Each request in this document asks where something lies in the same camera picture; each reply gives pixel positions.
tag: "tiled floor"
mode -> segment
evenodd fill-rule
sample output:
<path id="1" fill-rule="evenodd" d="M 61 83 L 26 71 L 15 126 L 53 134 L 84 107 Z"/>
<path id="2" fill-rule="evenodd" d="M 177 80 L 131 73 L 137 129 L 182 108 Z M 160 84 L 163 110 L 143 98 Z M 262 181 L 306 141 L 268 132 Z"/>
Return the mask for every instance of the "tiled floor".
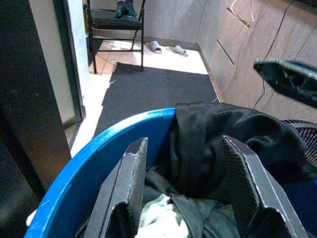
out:
<path id="1" fill-rule="evenodd" d="M 129 49 L 132 43 L 121 41 L 103 41 L 100 49 Z M 134 48 L 140 49 L 140 43 Z M 144 48 L 144 66 L 170 69 L 190 73 L 207 74 L 204 63 L 199 52 L 187 50 L 189 56 L 183 57 L 162 48 L 162 54 L 154 54 L 146 47 Z M 98 119 L 102 112 L 102 102 L 107 89 L 110 86 L 111 74 L 117 62 L 133 65 L 141 64 L 141 53 L 139 52 L 98 52 L 96 56 L 97 72 L 93 74 L 93 64 L 89 66 L 89 81 L 86 83 L 86 92 L 84 94 L 86 118 L 81 123 L 76 139 L 71 149 L 72 157 L 77 154 L 94 136 Z"/>

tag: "slipper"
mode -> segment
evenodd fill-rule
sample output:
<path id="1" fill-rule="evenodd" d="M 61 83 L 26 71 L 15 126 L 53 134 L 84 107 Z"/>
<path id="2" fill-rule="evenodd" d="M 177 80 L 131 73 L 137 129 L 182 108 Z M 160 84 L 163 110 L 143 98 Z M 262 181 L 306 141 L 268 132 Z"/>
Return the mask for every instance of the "slipper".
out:
<path id="1" fill-rule="evenodd" d="M 145 43 L 145 46 L 150 51 L 152 51 L 153 53 L 156 53 L 156 54 L 162 54 L 163 53 L 162 48 L 161 48 L 161 46 L 159 45 L 159 43 L 157 41 L 152 41 L 152 42 Z"/>
<path id="2" fill-rule="evenodd" d="M 186 52 L 186 50 L 184 50 L 180 46 L 175 46 L 175 47 L 167 46 L 166 49 L 168 51 L 172 51 L 173 53 L 179 54 L 181 56 L 185 56 L 185 57 L 188 56 L 188 53 Z"/>

